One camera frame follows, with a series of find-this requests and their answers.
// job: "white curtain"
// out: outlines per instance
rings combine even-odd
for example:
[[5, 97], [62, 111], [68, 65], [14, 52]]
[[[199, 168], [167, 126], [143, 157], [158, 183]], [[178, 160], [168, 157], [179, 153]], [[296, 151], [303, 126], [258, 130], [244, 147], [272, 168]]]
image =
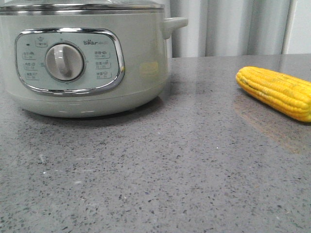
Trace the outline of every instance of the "white curtain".
[[172, 35], [173, 57], [311, 52], [310, 0], [157, 2], [167, 15], [189, 19]]

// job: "rice cooker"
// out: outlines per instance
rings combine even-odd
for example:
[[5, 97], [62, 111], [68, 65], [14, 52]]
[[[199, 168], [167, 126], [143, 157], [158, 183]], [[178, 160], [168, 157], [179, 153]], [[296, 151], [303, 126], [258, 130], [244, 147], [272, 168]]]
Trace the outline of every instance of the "rice cooker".
[[187, 23], [152, 1], [10, 1], [0, 6], [5, 89], [52, 117], [136, 108], [166, 85], [165, 40]]

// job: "glass lid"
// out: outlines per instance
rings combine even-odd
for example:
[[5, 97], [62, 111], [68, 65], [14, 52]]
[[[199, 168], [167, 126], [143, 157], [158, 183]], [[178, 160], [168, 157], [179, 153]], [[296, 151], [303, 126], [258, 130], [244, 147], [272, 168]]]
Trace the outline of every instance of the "glass lid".
[[68, 10], [143, 10], [163, 9], [149, 0], [12, 0], [0, 6], [0, 12]]

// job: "speckled quartz surface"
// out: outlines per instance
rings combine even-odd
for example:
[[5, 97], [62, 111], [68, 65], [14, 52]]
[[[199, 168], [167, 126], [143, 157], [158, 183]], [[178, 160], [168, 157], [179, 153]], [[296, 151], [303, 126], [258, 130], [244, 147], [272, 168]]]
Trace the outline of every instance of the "speckled quartz surface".
[[311, 81], [311, 55], [171, 59], [160, 97], [61, 119], [0, 90], [1, 233], [309, 233], [311, 124], [243, 92], [243, 66]]

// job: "corn on the cob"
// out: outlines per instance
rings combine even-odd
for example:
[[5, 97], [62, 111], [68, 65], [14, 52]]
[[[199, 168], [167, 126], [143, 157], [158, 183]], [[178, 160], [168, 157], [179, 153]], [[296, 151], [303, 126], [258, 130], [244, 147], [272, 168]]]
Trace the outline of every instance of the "corn on the cob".
[[311, 122], [311, 83], [258, 67], [243, 67], [237, 83], [251, 96], [300, 121]]

